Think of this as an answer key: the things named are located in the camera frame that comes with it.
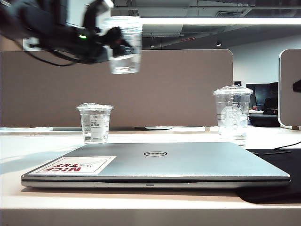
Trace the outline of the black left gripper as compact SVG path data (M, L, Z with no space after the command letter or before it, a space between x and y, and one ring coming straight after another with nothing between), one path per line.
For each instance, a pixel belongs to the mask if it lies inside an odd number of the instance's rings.
M122 42L119 26L107 31L104 36L98 27L61 25L56 26L56 56L80 64L97 64L109 60L104 45L113 45L113 57L122 57L132 54L132 46Z

